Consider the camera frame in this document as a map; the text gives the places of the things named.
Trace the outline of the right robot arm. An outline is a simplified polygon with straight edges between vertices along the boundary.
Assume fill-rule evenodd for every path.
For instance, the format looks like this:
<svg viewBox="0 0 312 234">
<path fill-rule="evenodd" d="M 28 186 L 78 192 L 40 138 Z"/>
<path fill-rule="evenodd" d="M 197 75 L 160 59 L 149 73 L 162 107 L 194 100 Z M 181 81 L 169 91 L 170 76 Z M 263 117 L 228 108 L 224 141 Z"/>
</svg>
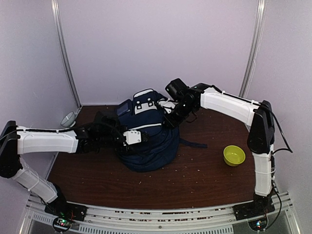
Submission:
<svg viewBox="0 0 312 234">
<path fill-rule="evenodd" d="M 275 126 L 271 104 L 231 95 L 205 83 L 189 87 L 179 78 L 172 80 L 165 90 L 170 98 L 158 104 L 163 108 L 165 124 L 170 128 L 179 126 L 200 108 L 225 114 L 250 127 L 247 146 L 255 165 L 255 189 L 250 211 L 254 215 L 262 214 L 268 208 L 273 192 Z"/>
</svg>

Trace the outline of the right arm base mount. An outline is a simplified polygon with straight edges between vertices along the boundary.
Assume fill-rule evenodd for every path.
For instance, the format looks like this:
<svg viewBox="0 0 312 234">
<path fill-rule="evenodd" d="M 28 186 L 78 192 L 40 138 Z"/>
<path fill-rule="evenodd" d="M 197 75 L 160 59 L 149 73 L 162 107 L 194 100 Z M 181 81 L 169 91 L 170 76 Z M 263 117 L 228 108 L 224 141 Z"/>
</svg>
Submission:
<svg viewBox="0 0 312 234">
<path fill-rule="evenodd" d="M 267 207 L 256 206 L 255 202 L 248 202 L 233 206 L 234 215 L 237 221 L 247 220 L 251 230 L 264 231 L 269 225 L 268 213 L 274 212 L 275 207 L 269 204 Z"/>
</svg>

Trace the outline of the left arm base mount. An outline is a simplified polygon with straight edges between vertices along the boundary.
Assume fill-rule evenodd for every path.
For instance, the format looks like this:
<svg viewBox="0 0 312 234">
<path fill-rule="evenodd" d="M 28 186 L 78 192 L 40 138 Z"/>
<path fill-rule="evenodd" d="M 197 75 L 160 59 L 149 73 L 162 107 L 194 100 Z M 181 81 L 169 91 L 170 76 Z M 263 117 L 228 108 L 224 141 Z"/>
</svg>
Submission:
<svg viewBox="0 0 312 234">
<path fill-rule="evenodd" d="M 53 218 L 52 227 L 57 233 L 64 233 L 74 227 L 77 221 L 84 221 L 87 207 L 67 203 L 64 211 L 57 212 L 51 205 L 46 205 L 44 211 L 56 216 Z"/>
</svg>

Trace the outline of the navy blue student backpack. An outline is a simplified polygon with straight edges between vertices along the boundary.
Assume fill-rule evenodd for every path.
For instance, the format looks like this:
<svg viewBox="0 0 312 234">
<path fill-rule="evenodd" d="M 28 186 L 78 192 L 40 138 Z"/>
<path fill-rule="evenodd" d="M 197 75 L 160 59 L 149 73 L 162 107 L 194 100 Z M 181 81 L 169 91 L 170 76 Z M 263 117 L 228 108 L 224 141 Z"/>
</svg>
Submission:
<svg viewBox="0 0 312 234">
<path fill-rule="evenodd" d="M 171 163 L 180 144 L 193 148 L 206 149 L 207 144 L 189 142 L 180 137 L 179 128 L 169 128 L 164 124 L 164 110 L 157 102 L 168 98 L 153 89 L 146 89 L 133 95 L 116 109 L 116 115 L 121 125 L 128 130 L 146 132 L 148 141 L 136 145 L 150 147 L 151 151 L 143 156 L 124 156 L 116 154 L 121 162 L 135 172 L 150 172 Z"/>
</svg>

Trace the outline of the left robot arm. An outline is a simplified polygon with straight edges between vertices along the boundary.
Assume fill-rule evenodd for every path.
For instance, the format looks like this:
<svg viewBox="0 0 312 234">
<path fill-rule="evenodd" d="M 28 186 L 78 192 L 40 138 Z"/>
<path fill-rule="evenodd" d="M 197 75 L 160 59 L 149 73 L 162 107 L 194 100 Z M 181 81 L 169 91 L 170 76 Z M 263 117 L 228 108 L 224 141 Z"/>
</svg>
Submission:
<svg viewBox="0 0 312 234">
<path fill-rule="evenodd" d="M 86 154 L 104 147 L 132 151 L 133 146 L 148 141 L 148 134 L 140 129 L 129 129 L 117 117 L 98 112 L 95 119 L 81 126 L 65 129 L 31 129 L 7 122 L 0 135 L 0 176 L 10 178 L 38 195 L 59 216 L 70 212 L 61 189 L 29 167 L 21 159 L 28 153 L 64 152 Z"/>
</svg>

